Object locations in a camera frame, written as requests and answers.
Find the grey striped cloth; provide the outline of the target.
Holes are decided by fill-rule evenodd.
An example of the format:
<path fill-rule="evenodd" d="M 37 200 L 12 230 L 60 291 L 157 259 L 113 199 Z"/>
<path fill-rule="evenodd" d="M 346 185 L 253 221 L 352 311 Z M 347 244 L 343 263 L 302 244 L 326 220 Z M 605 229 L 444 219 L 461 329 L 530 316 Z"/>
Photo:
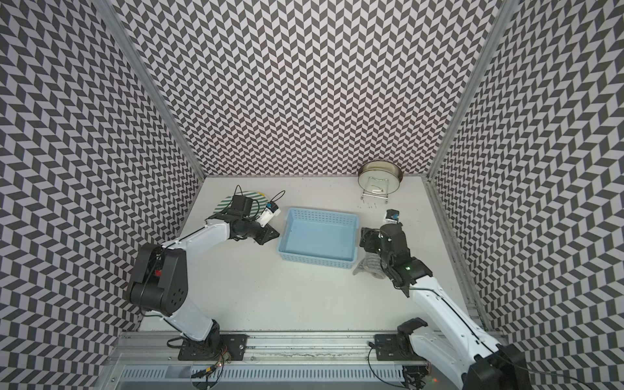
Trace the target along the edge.
<path fill-rule="evenodd" d="M 380 255 L 376 253 L 365 253 L 363 259 L 357 264 L 353 270 L 353 275 L 367 273 L 375 279 L 384 280 L 387 278 L 381 266 Z"/>

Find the green striped plate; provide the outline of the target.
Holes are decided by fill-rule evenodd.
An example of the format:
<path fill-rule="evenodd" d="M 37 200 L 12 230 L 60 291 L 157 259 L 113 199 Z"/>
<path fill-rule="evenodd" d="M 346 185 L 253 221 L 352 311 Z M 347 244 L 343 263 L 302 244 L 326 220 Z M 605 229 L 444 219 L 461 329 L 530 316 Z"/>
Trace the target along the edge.
<path fill-rule="evenodd" d="M 255 191 L 243 191 L 242 193 L 237 192 L 237 195 L 243 195 L 243 196 L 253 199 L 252 206 L 250 209 L 251 215 L 254 215 L 256 213 L 261 214 L 263 212 L 263 209 L 266 207 L 266 204 L 269 201 L 269 199 L 263 193 L 259 193 Z M 223 211 L 225 208 L 231 207 L 232 198 L 233 198 L 232 195 L 228 196 L 227 198 L 224 198 L 220 203 L 217 204 L 216 208 L 214 209 L 214 213 L 219 213 Z"/>

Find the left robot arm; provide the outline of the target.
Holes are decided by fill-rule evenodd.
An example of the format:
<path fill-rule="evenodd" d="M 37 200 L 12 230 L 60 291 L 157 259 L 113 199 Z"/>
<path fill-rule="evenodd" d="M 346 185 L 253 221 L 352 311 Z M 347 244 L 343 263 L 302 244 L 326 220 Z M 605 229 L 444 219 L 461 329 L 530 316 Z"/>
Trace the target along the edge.
<path fill-rule="evenodd" d="M 138 252 L 124 298 L 141 310 L 152 311 L 180 332 L 183 339 L 204 351 L 220 351 L 218 323 L 204 315 L 188 297 L 189 272 L 194 261 L 226 241 L 248 238 L 264 245 L 279 232 L 269 222 L 280 212 L 276 204 L 284 195 L 251 208 L 258 201 L 234 194 L 227 206 L 208 217 L 190 234 L 163 244 L 144 244 Z"/>

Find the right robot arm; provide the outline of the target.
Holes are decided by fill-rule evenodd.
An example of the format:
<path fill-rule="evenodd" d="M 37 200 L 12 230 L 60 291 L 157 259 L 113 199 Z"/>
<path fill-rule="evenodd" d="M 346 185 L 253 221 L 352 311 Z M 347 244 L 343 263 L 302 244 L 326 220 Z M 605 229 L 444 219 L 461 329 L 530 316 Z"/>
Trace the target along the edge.
<path fill-rule="evenodd" d="M 393 287 L 416 302 L 445 336 L 407 331 L 415 354 L 440 370 L 459 389 L 531 389 L 526 359 L 479 326 L 441 287 L 433 271 L 412 256 L 402 224 L 361 230 L 360 246 L 380 257 Z"/>

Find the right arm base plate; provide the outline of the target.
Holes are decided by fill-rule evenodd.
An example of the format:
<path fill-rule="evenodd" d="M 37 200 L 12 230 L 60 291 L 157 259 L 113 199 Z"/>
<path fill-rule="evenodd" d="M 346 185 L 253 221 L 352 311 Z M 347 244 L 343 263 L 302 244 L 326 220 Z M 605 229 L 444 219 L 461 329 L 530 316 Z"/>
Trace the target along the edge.
<path fill-rule="evenodd" d="M 375 357 L 381 362 L 425 362 L 417 355 L 406 336 L 399 333 L 375 334 L 373 344 Z"/>

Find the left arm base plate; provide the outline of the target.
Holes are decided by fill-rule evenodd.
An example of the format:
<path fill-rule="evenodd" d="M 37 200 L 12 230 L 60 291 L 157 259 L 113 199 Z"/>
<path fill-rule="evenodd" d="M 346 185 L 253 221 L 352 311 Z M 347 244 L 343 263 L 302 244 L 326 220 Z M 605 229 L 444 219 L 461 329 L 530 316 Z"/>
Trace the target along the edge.
<path fill-rule="evenodd" d="M 183 339 L 178 353 L 179 361 L 214 361 L 224 356 L 228 361 L 242 361 L 249 336 L 246 334 L 225 334 L 219 339 L 190 341 Z"/>

